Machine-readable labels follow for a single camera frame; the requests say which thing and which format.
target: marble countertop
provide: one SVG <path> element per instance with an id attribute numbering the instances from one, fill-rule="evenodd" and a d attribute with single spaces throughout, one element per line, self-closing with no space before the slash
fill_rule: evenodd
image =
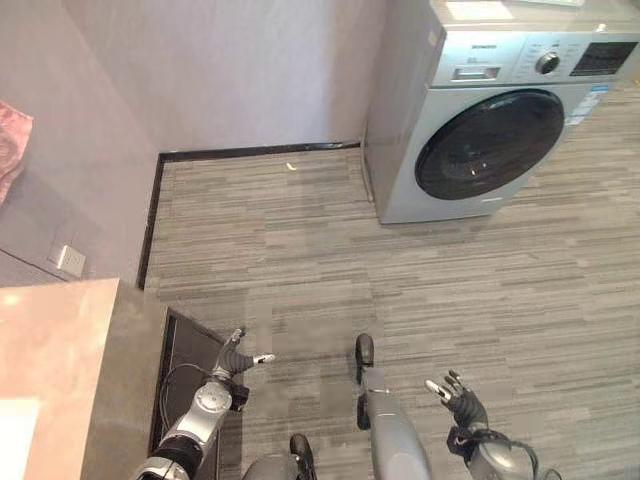
<path id="1" fill-rule="evenodd" d="M 4 479 L 131 474 L 147 453 L 166 311 L 118 279 L 0 289 Z"/>

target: wall socket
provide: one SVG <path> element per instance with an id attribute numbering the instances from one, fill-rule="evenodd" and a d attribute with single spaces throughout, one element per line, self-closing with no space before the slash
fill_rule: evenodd
<path id="1" fill-rule="evenodd" d="M 84 269 L 84 262 L 87 259 L 82 253 L 75 248 L 65 245 L 62 247 L 60 258 L 58 259 L 58 269 L 63 272 L 67 272 L 76 278 L 82 276 L 82 270 Z"/>

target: washing machine door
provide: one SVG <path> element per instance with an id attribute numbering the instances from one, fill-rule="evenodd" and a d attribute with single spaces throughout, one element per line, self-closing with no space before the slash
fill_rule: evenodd
<path id="1" fill-rule="evenodd" d="M 564 109 L 551 92 L 515 90 L 468 108 L 422 148 L 418 185 L 432 197 L 460 200 L 485 194 L 533 168 L 553 148 Z"/>

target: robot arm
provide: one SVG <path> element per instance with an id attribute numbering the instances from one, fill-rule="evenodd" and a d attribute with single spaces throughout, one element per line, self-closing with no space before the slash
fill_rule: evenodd
<path id="1" fill-rule="evenodd" d="M 463 457 L 474 480 L 560 478 L 555 470 L 538 477 L 538 457 L 533 448 L 489 428 L 482 402 L 456 372 L 450 370 L 443 385 L 431 380 L 425 384 L 453 413 L 457 425 L 449 431 L 447 446 L 451 453 Z M 529 458 L 516 454 L 517 449 L 524 450 Z"/>
<path id="2" fill-rule="evenodd" d="M 175 422 L 131 480 L 195 477 L 229 410 L 240 411 L 248 398 L 248 390 L 234 384 L 233 377 L 275 359 L 272 354 L 251 357 L 237 353 L 236 347 L 244 335 L 244 329 L 238 328 L 227 339 L 209 379 L 194 394 L 189 411 Z"/>

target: washing machine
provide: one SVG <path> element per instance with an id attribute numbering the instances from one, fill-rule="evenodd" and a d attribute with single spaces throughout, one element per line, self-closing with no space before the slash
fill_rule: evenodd
<path id="1" fill-rule="evenodd" d="M 640 60 L 631 0 L 387 3 L 363 145 L 385 224 L 497 211 Z"/>

